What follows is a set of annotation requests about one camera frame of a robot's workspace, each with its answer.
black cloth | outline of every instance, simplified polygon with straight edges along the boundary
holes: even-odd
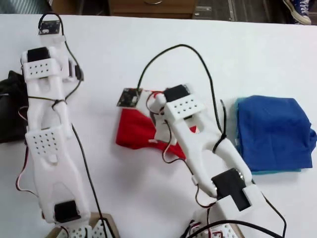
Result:
[[[26,123],[18,110],[28,105],[24,77],[10,71],[8,79],[0,81],[0,143],[24,139]]]

circuit board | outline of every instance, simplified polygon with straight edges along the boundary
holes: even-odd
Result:
[[[43,21],[39,31],[39,35],[58,34],[60,21]]]
[[[117,103],[117,107],[135,108],[140,99],[142,89],[125,88],[121,94],[121,97]]]

white table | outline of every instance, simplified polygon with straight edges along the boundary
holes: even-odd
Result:
[[[38,15],[0,15],[0,79],[20,72],[23,51],[40,47]],[[184,43],[203,56],[213,76],[216,97],[230,109],[237,97],[254,94],[293,97],[317,124],[317,28],[220,21],[64,16],[70,48],[85,72],[85,82],[69,108],[88,158],[103,212],[113,215],[123,238],[176,238],[198,209],[196,188],[182,163],[164,164],[153,149],[130,150],[115,144],[123,87],[135,87],[146,63],[158,52]],[[158,59],[142,87],[164,89],[191,82],[211,107],[208,78],[198,58],[176,49]],[[229,117],[229,134],[234,117]],[[96,205],[76,141],[71,154],[83,174],[93,211]],[[53,227],[41,218],[36,199],[15,190],[24,157],[22,142],[0,145],[1,236],[44,237]],[[313,152],[313,164],[317,158]],[[210,173],[220,160],[206,158]],[[315,237],[316,169],[301,173],[255,176],[255,181],[288,222],[287,237]],[[34,188],[32,163],[22,180]],[[208,202],[200,197],[201,202]],[[282,221],[269,208],[245,221],[282,232]],[[243,228],[246,237],[262,237]]]

shoelace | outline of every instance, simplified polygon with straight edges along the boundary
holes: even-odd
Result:
[[[309,5],[309,0],[300,1],[300,7],[303,13],[306,13],[306,14],[308,13],[308,5]]]

wooden base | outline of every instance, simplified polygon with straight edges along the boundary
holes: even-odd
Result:
[[[110,214],[106,214],[106,213],[103,213],[103,217],[104,218],[107,218],[108,222],[109,222],[109,225],[114,233],[114,238],[120,238],[120,235],[119,235],[119,231],[117,229],[117,227],[115,226],[115,223],[114,223],[114,220],[112,218],[112,216]],[[91,217],[90,217],[90,220],[89,220],[89,225],[94,228],[94,226],[97,224],[99,220],[99,214],[97,212],[93,212],[91,213]],[[58,236],[58,234],[60,233],[61,231],[61,228],[54,228],[47,236],[46,238],[56,238]]]

